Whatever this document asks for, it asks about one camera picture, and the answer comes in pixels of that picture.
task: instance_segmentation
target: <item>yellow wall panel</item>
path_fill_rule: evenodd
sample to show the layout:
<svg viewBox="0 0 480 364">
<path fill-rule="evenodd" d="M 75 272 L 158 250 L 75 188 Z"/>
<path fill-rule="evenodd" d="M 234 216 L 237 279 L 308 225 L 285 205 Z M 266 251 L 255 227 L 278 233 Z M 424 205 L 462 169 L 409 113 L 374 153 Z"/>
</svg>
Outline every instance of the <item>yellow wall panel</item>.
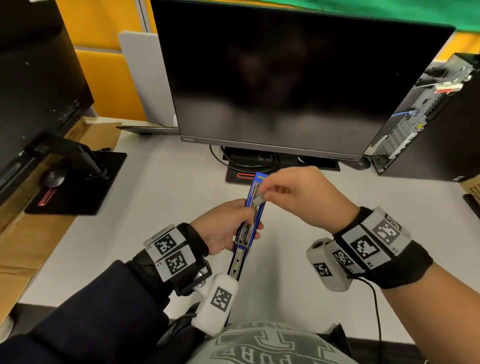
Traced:
<svg viewBox="0 0 480 364">
<path fill-rule="evenodd" d="M 446 61 L 455 52 L 479 53 L 480 34 L 458 32 L 446 45 L 438 59 Z"/>
<path fill-rule="evenodd" d="M 122 30 L 142 31 L 134 0 L 56 0 L 73 45 L 118 49 Z"/>
<path fill-rule="evenodd" d="M 255 0 L 210 0 L 210 1 L 218 1 L 218 2 L 229 2 L 229 3 L 235 3 L 235 4 L 244 4 L 244 5 L 261 5 L 261 6 L 273 6 L 277 8 L 290 8 L 293 9 L 293 6 L 290 5 L 281 5 L 281 4 L 275 4 L 272 2 L 263 2 L 263 1 L 255 1 Z M 145 5 L 147 7 L 147 13 L 148 13 L 148 19 L 150 20 L 150 26 L 152 27 L 152 33 L 156 33 L 156 26 L 155 26 L 155 19 L 153 17 L 153 11 L 152 11 L 152 4 L 150 3 L 150 0 L 145 0 Z"/>
<path fill-rule="evenodd" d="M 77 50 L 99 116 L 146 120 L 122 54 Z"/>
</svg>

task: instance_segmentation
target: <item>cardboard box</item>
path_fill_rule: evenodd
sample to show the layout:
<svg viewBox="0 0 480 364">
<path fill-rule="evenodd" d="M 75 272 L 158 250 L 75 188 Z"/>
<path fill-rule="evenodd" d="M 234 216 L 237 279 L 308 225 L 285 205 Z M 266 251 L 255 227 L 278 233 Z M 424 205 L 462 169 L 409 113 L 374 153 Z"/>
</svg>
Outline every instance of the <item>cardboard box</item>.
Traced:
<svg viewBox="0 0 480 364">
<path fill-rule="evenodd" d="M 120 123 L 87 124 L 80 119 L 65 135 L 92 150 L 114 149 Z M 0 323 L 23 293 L 31 277 L 48 259 L 75 216 L 28 215 L 23 209 L 39 190 L 38 180 L 59 157 L 49 156 L 0 206 Z"/>
<path fill-rule="evenodd" d="M 461 185 L 465 192 L 475 197 L 480 204 L 480 174 L 477 177 L 461 182 Z"/>
</svg>

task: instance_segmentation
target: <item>hand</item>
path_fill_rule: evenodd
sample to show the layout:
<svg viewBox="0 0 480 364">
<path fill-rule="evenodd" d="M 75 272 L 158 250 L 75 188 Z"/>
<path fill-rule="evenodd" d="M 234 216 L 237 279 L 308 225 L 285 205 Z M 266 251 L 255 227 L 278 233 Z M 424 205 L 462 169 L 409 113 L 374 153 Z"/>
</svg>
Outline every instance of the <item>hand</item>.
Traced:
<svg viewBox="0 0 480 364">
<path fill-rule="evenodd" d="M 255 212 L 253 207 L 245 207 L 245 202 L 244 198 L 225 202 L 190 223 L 207 244 L 210 255 L 218 254 L 224 249 L 233 251 L 235 246 L 233 236 L 240 224 L 243 222 L 253 224 Z M 259 222 L 257 230 L 263 228 L 264 225 Z M 260 238 L 258 231 L 254 238 Z"/>
<path fill-rule="evenodd" d="M 348 226 L 360 210 L 316 167 L 281 169 L 262 182 L 259 193 L 264 192 L 266 201 L 331 234 Z"/>
</svg>

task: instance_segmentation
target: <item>black monitor screen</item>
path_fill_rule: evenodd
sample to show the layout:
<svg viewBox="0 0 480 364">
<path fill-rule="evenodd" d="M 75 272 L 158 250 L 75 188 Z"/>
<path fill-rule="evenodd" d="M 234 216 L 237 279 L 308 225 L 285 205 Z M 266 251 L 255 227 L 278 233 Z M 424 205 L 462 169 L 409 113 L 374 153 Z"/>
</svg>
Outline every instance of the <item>black monitor screen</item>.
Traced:
<svg viewBox="0 0 480 364">
<path fill-rule="evenodd" d="M 447 26 L 153 1 L 182 135 L 361 155 Z"/>
</svg>

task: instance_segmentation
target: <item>right hand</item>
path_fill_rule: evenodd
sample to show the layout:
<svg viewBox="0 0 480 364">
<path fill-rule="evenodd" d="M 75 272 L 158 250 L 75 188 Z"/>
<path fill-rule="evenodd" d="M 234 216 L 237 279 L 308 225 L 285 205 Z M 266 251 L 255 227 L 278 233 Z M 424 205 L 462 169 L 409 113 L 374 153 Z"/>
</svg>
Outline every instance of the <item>right hand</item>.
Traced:
<svg viewBox="0 0 480 364">
<path fill-rule="evenodd" d="M 265 201 L 331 234 L 347 227 L 360 208 L 346 198 L 316 167 L 291 167 L 262 182 Z"/>
</svg>

